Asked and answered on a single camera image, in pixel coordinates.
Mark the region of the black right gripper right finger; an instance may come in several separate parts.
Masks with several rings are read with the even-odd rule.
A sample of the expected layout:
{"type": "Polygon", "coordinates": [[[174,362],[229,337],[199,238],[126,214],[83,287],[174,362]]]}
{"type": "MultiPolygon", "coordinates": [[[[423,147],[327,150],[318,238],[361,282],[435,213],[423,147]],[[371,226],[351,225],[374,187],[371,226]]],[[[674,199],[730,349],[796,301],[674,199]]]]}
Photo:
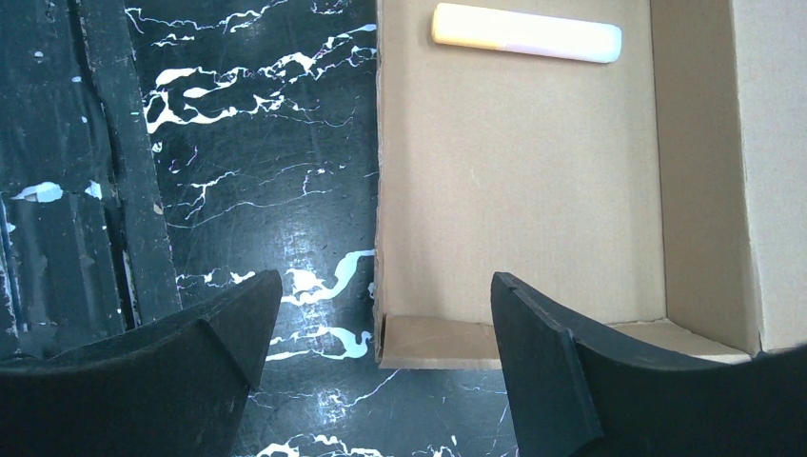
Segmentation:
{"type": "Polygon", "coordinates": [[[508,272],[490,303],[522,456],[802,456],[806,350],[723,364],[659,348],[508,272]]]}

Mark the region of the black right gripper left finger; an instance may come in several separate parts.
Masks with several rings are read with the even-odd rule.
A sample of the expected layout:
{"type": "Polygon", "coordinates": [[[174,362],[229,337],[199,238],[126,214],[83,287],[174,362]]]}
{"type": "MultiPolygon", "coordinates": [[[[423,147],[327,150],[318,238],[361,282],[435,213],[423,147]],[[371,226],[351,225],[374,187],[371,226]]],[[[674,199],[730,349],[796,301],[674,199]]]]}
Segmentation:
{"type": "Polygon", "coordinates": [[[283,295],[265,270],[198,305],[47,360],[1,365],[5,456],[226,456],[283,295]]]}

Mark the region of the brown cardboard box sheet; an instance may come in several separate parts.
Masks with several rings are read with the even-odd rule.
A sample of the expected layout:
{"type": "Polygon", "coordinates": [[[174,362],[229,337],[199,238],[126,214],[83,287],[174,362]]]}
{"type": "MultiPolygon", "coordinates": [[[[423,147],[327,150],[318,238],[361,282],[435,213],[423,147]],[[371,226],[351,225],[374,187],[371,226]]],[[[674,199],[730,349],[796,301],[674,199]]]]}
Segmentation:
{"type": "Polygon", "coordinates": [[[441,45],[378,12],[376,358],[498,368],[509,272],[663,348],[806,341],[806,5],[501,1],[611,23],[617,61],[441,45]]]}

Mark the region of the orange pink highlighter marker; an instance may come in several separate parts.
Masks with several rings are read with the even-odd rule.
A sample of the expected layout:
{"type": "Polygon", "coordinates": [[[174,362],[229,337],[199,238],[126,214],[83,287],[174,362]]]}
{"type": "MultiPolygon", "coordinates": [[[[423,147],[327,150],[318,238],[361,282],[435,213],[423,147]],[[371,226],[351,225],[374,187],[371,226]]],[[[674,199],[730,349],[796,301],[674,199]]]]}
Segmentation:
{"type": "Polygon", "coordinates": [[[451,3],[435,7],[431,37],[441,45],[597,64],[616,62],[622,50],[616,25],[451,3]]]}

